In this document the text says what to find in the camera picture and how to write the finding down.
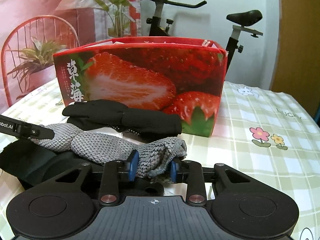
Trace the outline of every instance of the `glove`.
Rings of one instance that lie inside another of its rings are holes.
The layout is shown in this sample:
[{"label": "glove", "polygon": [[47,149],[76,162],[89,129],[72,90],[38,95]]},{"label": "glove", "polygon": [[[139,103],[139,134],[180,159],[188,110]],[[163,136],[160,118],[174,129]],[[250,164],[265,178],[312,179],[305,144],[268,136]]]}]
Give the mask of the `glove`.
[{"label": "glove", "polygon": [[141,178],[162,174],[174,157],[183,159],[187,155],[185,141],[177,137],[137,145],[112,135],[84,132],[68,123],[50,124],[46,128],[55,132],[56,136],[52,140],[30,140],[55,152],[70,149],[78,156],[100,165],[112,160],[126,160],[133,150],[138,150],[137,176]]},{"label": "glove", "polygon": [[134,131],[146,141],[175,137],[182,133],[181,120],[177,114],[128,108],[111,100],[76,102],[67,106],[62,115],[70,116],[67,122],[82,130],[112,127],[119,132]]}]

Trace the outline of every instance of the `strawberry image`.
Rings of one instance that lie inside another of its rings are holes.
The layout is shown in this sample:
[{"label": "strawberry image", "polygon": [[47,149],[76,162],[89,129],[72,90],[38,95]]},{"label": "strawberry image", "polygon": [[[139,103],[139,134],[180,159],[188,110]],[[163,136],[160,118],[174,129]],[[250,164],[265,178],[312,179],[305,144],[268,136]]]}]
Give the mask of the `strawberry image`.
[{"label": "strawberry image", "polygon": [[175,85],[163,74],[137,67],[103,52],[90,58],[85,70],[90,100],[108,99],[128,107],[161,110],[176,95]]},{"label": "strawberry image", "polygon": [[224,55],[212,49],[129,48],[111,50],[133,64],[169,77],[179,93],[201,86],[220,68]]},{"label": "strawberry image", "polygon": [[191,91],[179,94],[170,106],[162,111],[178,114],[182,120],[182,132],[209,137],[217,116],[220,98],[211,94]]}]

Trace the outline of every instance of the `black cloth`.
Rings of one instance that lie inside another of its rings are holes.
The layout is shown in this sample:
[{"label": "black cloth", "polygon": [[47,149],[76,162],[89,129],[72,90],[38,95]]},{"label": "black cloth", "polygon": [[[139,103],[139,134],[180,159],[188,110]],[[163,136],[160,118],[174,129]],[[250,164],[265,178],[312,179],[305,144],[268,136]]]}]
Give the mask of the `black cloth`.
[{"label": "black cloth", "polygon": [[0,169],[17,177],[25,189],[84,162],[91,163],[93,168],[99,166],[72,151],[55,153],[28,139],[9,144],[0,154]]},{"label": "black cloth", "polygon": [[75,102],[67,106],[62,115],[69,116],[67,122],[82,130],[112,127],[117,131],[133,130],[148,142],[182,133],[180,117],[161,111],[129,108],[111,100]]}]

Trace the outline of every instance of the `circular black cover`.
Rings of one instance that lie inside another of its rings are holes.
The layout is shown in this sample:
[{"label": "circular black cover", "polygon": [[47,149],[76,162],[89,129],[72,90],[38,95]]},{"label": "circular black cover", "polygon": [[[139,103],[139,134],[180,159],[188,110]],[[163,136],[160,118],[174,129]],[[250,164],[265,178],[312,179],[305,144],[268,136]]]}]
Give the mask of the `circular black cover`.
[{"label": "circular black cover", "polygon": [[222,193],[211,212],[224,229],[244,239],[268,239],[291,232],[298,220],[296,203],[283,193]]},{"label": "circular black cover", "polygon": [[94,215],[94,206],[81,192],[26,191],[11,200],[6,215],[16,234],[32,239],[53,239],[71,235],[86,226]]}]

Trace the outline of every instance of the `crosshair symbol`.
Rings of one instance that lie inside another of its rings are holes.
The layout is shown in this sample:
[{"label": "crosshair symbol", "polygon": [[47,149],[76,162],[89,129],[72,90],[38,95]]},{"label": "crosshair symbol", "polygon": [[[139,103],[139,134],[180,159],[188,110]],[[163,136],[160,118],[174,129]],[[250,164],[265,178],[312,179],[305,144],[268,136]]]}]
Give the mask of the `crosshair symbol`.
[{"label": "crosshair symbol", "polygon": [[161,201],[159,201],[159,200],[157,200],[157,199],[153,199],[153,200],[151,200],[151,201],[149,201],[149,202],[151,202],[153,205],[155,205],[155,204],[158,204],[158,203],[161,202]]}]

